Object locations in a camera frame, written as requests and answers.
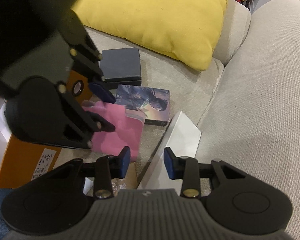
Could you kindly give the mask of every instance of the pink pouch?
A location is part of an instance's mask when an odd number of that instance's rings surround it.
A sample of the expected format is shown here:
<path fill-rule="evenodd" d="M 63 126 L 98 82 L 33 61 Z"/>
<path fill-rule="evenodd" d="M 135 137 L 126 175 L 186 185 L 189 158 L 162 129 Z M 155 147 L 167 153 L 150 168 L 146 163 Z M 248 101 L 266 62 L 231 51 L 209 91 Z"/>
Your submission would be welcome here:
<path fill-rule="evenodd" d="M 84 102 L 83 109 L 100 114 L 115 126 L 115 132 L 96 132 L 92 137 L 92 151 L 119 155 L 122 148 L 130 147 L 131 161 L 137 159 L 145 114 L 125 109 L 124 106 L 98 101 Z"/>

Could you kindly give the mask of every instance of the couch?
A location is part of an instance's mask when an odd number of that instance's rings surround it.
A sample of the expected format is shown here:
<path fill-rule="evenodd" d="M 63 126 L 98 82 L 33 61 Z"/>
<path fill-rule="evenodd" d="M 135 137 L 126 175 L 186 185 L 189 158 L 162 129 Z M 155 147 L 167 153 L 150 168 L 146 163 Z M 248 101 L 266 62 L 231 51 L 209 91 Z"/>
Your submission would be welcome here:
<path fill-rule="evenodd" d="M 251 15 L 229 0 L 210 67 L 201 73 L 127 40 L 87 31 L 99 50 L 139 48 L 142 85 L 170 90 L 171 117 L 182 110 L 202 132 L 196 158 L 221 158 L 282 190 L 294 209 L 287 232 L 300 239 L 300 1 L 272 0 Z M 165 129 L 145 126 L 139 181 Z M 99 156 L 64 149 L 56 165 Z M 209 190 L 204 180 L 202 188 Z"/>

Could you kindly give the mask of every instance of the white label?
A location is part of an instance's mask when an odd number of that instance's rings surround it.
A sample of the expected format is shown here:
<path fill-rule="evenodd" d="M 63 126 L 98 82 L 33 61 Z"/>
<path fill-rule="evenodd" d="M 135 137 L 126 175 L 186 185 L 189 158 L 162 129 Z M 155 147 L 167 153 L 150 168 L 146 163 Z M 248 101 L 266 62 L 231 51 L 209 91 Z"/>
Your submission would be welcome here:
<path fill-rule="evenodd" d="M 57 151 L 50 149 L 43 150 L 40 160 L 38 161 L 38 164 L 33 172 L 31 180 L 34 180 L 40 177 L 41 175 L 47 173 L 56 152 Z"/>

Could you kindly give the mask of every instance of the black ring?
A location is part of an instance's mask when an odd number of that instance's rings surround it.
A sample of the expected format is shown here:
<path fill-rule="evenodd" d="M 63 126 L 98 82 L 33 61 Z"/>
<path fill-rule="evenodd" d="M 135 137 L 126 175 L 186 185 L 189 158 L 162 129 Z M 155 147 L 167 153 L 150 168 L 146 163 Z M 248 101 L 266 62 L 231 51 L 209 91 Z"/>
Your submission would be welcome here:
<path fill-rule="evenodd" d="M 80 89 L 77 93 L 74 92 L 74 88 L 77 84 L 80 84 Z M 82 91 L 83 91 L 83 88 L 84 88 L 84 83 L 82 80 L 78 80 L 77 82 L 75 82 L 72 86 L 72 90 L 71 90 L 71 93 L 74 97 L 77 97 L 79 95 L 81 95 Z"/>

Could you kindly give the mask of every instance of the orange box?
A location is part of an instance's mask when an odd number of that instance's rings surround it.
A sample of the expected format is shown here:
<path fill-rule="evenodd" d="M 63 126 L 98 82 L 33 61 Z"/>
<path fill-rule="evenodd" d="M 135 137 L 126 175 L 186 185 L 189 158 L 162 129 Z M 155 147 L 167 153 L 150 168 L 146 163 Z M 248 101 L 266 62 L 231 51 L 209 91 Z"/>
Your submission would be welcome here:
<path fill-rule="evenodd" d="M 71 71 L 67 89 L 73 91 L 79 81 L 83 84 L 76 100 L 89 100 L 92 92 L 87 78 Z M 60 147 L 50 147 L 18 140 L 4 126 L 3 100 L 0 99 L 0 188 L 17 188 L 53 169 Z"/>

